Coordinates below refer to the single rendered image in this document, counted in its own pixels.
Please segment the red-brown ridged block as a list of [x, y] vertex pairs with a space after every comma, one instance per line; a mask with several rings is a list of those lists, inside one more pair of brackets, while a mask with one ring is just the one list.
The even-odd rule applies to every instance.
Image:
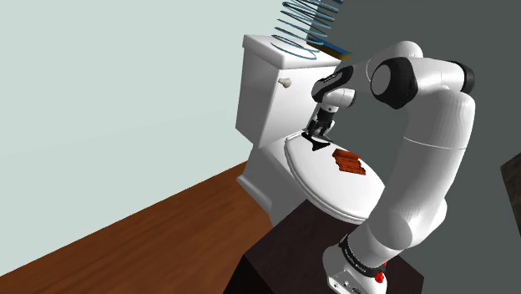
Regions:
[[332, 157], [335, 159], [340, 171], [358, 175], [366, 174], [359, 155], [347, 150], [335, 149]]

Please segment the white toilet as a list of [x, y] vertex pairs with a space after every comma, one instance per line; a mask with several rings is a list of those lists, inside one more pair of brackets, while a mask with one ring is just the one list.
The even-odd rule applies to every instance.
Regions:
[[332, 74], [339, 59], [326, 53], [305, 59], [272, 36], [246, 34], [236, 129], [253, 148], [238, 182], [277, 225], [304, 200], [338, 220], [362, 223], [384, 184], [363, 164], [364, 174], [342, 171], [328, 143], [314, 150], [302, 137], [316, 103], [311, 88]]

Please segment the blue and yellow book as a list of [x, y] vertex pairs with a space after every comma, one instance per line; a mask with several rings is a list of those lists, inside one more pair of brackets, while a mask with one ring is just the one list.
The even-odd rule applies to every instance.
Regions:
[[323, 39], [310, 37], [306, 44], [312, 47], [312, 53], [325, 53], [339, 60], [350, 60], [352, 57], [350, 52]]

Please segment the dark robot stand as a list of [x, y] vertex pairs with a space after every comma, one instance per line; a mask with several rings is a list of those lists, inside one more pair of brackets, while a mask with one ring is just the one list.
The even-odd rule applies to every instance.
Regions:
[[322, 254], [356, 228], [305, 200], [241, 257], [223, 294], [336, 294]]

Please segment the dark cabinet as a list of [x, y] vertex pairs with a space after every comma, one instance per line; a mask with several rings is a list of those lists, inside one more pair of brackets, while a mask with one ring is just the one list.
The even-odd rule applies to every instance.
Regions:
[[521, 236], [521, 152], [505, 162], [500, 167], [500, 171], [518, 233]]

